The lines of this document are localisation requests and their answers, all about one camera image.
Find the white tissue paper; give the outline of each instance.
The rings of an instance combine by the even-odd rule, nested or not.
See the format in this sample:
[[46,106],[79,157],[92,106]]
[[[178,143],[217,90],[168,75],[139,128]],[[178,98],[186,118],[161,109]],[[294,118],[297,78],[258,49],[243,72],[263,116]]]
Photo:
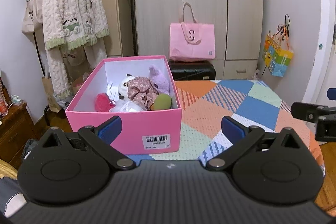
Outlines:
[[146,111],[146,109],[139,106],[136,102],[118,100],[115,107],[110,109],[110,112],[139,112]]
[[109,82],[109,84],[107,85],[106,94],[111,101],[117,102],[119,100],[118,87],[113,86],[112,82]]

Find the pink box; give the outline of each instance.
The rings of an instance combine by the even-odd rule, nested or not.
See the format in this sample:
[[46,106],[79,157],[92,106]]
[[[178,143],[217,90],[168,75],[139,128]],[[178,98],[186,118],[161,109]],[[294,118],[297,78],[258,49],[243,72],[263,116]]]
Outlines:
[[[106,92],[108,83],[118,86],[127,77],[148,77],[149,67],[157,66],[170,82],[172,109],[144,112],[101,113],[95,112],[95,97]],[[101,61],[89,78],[82,85],[66,114],[73,131],[83,126],[97,127],[111,117],[118,115],[122,120],[121,134],[110,144],[125,155],[156,154],[179,150],[182,109],[165,56],[136,56],[108,58]],[[168,135],[170,147],[146,149],[146,138],[149,136]]]

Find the canvas tote bag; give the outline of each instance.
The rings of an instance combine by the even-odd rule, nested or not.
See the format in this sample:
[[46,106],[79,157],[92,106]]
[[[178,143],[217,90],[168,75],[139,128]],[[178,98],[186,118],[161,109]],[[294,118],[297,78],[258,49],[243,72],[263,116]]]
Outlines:
[[42,28],[42,0],[29,0],[22,23],[23,33],[33,33]]
[[[184,7],[191,9],[194,23],[183,22]],[[198,23],[188,2],[183,4],[179,23],[170,24],[171,60],[194,62],[215,59],[215,28],[213,24]]]

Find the clothes rack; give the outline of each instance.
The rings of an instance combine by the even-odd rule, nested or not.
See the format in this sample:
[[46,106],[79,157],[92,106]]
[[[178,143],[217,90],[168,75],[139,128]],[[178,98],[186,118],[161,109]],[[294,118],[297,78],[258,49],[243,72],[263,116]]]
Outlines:
[[[43,68],[42,61],[41,61],[41,55],[40,55],[39,47],[38,47],[38,45],[37,45],[37,40],[36,40],[35,32],[33,32],[33,36],[34,36],[34,41],[35,41],[35,47],[36,47],[37,56],[38,56],[39,61],[40,61],[40,65],[41,65],[41,69],[42,69],[43,75],[44,75],[45,77],[48,77],[48,75],[45,75],[45,71],[44,71],[44,68]],[[44,120],[45,120],[45,122],[46,122],[46,124],[47,124],[48,126],[50,126],[50,121],[49,121],[48,116],[47,116],[47,113],[48,113],[49,110],[50,110],[49,105],[47,105],[47,106],[45,107],[45,109],[44,109],[44,112],[43,112]]]

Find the green plush toy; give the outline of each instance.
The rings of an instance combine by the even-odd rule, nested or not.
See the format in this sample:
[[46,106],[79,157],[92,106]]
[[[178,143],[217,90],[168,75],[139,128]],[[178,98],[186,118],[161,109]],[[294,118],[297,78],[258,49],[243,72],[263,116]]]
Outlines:
[[171,108],[171,98],[168,94],[162,93],[155,99],[154,104],[151,106],[151,110],[165,110]]

